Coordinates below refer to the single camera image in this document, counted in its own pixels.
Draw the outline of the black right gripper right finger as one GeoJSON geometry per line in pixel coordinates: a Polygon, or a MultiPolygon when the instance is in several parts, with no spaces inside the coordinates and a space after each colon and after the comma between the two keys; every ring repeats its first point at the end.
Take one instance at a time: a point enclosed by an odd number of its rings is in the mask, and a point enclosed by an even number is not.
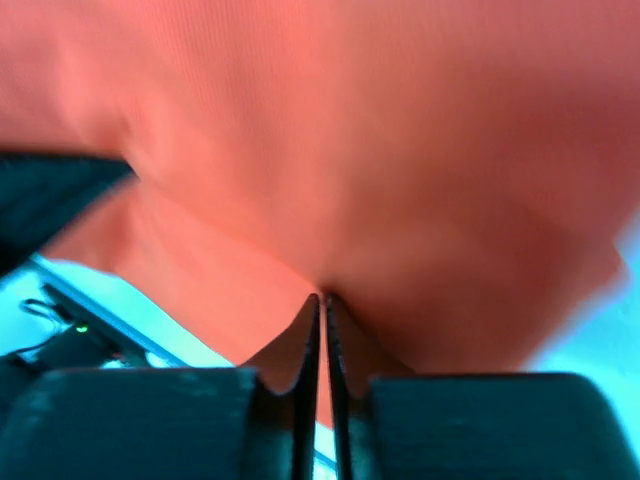
{"type": "Polygon", "coordinates": [[[419,375],[326,304],[341,479],[635,479],[600,390],[569,373],[419,375]]]}

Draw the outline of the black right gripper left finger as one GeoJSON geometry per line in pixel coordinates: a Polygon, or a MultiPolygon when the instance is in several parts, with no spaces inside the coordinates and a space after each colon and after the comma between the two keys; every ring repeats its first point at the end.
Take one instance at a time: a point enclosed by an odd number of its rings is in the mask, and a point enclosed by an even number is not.
{"type": "Polygon", "coordinates": [[[5,479],[309,479],[320,301],[237,367],[1,359],[5,479]]]}

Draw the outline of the orange t shirt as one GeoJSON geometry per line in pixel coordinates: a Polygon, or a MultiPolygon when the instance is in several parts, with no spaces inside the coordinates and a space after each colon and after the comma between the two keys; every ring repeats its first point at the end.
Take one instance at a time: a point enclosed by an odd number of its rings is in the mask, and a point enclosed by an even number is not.
{"type": "Polygon", "coordinates": [[[5,1],[1,145],[132,180],[44,250],[232,362],[313,290],[421,373],[513,370],[618,283],[635,1],[5,1]]]}

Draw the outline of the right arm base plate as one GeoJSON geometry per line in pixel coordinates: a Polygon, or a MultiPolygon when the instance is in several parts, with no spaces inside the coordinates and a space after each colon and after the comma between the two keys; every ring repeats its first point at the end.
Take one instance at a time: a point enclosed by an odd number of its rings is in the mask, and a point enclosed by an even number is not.
{"type": "Polygon", "coordinates": [[[125,368],[177,367],[183,362],[157,342],[100,306],[79,290],[47,281],[46,299],[26,300],[56,325],[50,336],[29,347],[5,353],[3,361],[17,360],[47,371],[95,368],[115,363],[125,368]]]}

